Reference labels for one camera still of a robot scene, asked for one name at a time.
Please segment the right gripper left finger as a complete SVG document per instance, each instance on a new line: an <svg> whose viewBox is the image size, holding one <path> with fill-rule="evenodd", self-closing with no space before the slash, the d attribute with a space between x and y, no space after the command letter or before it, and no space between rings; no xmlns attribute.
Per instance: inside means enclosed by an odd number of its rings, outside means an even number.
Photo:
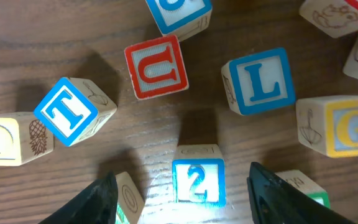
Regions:
<svg viewBox="0 0 358 224"><path fill-rule="evenodd" d="M40 224L115 224L118 187L115 175L97 179Z"/></svg>

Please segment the blue 2 block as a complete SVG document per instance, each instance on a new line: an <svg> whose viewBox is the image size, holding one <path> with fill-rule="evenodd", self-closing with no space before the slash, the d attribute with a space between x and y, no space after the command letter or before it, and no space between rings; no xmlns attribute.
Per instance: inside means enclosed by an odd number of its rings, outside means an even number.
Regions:
<svg viewBox="0 0 358 224"><path fill-rule="evenodd" d="M226 205L225 164L217 144L180 145L172 161L176 203Z"/></svg>

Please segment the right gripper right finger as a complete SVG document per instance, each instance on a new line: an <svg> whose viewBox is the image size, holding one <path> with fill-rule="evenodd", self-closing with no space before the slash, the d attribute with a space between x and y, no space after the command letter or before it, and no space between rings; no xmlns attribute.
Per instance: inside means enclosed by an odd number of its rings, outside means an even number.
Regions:
<svg viewBox="0 0 358 224"><path fill-rule="evenodd" d="M258 162L247 178L252 220L258 224L354 224L309 198Z"/></svg>

